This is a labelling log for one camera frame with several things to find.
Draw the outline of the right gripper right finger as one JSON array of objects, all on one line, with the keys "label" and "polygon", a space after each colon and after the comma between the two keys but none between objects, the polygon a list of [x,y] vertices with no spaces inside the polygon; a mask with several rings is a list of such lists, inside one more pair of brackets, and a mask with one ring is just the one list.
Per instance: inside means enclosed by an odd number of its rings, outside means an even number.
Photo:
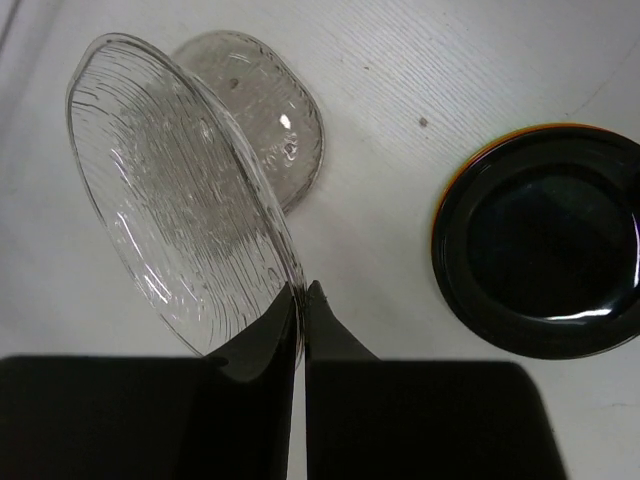
[{"label": "right gripper right finger", "polygon": [[311,479],[562,479],[539,391],[504,361],[382,360],[307,291]]}]

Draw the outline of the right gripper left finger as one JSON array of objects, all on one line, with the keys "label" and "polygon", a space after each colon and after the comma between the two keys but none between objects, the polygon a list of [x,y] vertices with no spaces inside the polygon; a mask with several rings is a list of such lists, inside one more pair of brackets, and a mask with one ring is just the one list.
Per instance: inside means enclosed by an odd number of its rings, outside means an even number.
[{"label": "right gripper left finger", "polygon": [[296,308],[283,288],[204,357],[1,363],[5,479],[283,479]]}]

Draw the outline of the black plate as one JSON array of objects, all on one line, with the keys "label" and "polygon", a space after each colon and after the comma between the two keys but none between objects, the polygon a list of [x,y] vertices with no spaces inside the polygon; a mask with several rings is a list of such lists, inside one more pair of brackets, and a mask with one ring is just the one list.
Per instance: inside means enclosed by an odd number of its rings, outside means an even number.
[{"label": "black plate", "polygon": [[438,217],[438,287],[472,332],[567,360],[639,335],[639,145],[562,128],[513,139],[453,185]]}]

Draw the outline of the grey plate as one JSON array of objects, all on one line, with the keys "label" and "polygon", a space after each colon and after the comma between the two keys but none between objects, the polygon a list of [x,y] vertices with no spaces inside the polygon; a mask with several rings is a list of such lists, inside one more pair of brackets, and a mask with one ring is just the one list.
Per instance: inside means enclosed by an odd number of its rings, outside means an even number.
[{"label": "grey plate", "polygon": [[227,107],[281,209],[290,213],[314,185],[324,158],[324,124],[308,89],[272,48],[241,32],[203,33],[171,58]]}]

